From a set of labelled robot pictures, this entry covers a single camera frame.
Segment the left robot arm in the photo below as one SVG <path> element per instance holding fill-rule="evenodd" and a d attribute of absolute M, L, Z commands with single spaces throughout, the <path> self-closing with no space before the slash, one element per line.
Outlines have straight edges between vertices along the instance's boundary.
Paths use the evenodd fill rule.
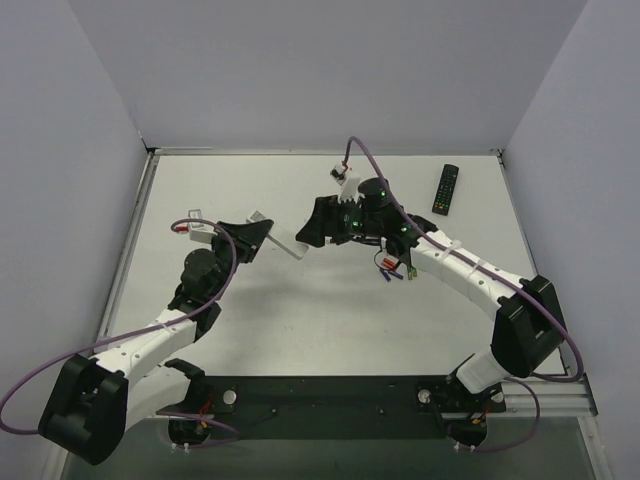
<path fill-rule="evenodd" d="M 175 404 L 193 411 L 204 385 L 174 380 L 170 357 L 204 337 L 221 313 L 218 304 L 242 263 L 255 258 L 274 226 L 271 219 L 245 224 L 184 220 L 200 248 L 184 260 L 168 306 L 146 327 L 74 353 L 62 364 L 37 427 L 38 434 L 91 465 L 106 460 L 126 430 Z"/>

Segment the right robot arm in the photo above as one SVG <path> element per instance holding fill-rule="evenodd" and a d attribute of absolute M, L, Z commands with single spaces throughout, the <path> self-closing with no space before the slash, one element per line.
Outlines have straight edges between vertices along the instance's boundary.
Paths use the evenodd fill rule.
<path fill-rule="evenodd" d="M 542 276 L 527 280 L 484 262 L 433 223 L 393 204 L 377 178 L 359 185 L 353 200 L 316 198 L 296 239 L 316 248 L 346 242 L 378 245 L 478 306 L 493 322 L 490 345 L 454 372 L 472 394 L 508 377 L 530 376 L 563 341 L 565 324 L 550 281 Z"/>

